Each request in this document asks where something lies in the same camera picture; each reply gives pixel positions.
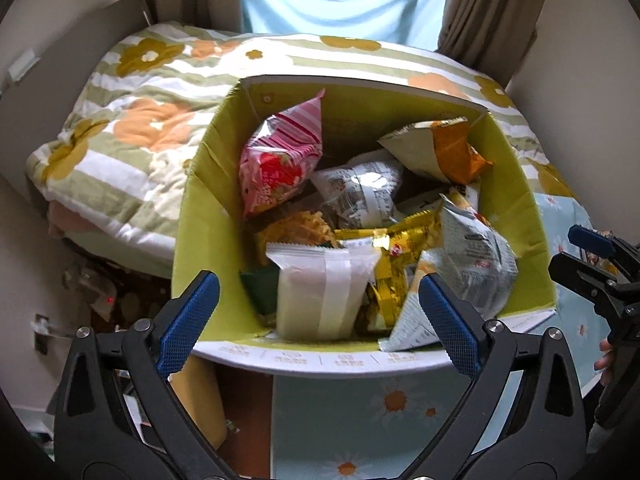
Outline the person right hand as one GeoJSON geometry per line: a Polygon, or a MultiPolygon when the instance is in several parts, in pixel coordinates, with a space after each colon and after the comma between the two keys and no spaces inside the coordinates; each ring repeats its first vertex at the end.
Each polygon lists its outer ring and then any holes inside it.
{"type": "Polygon", "coordinates": [[[612,377],[611,367],[616,357],[615,347],[607,339],[603,339],[600,341],[599,349],[602,356],[594,362],[593,367],[600,373],[600,383],[607,386],[612,377]]]}

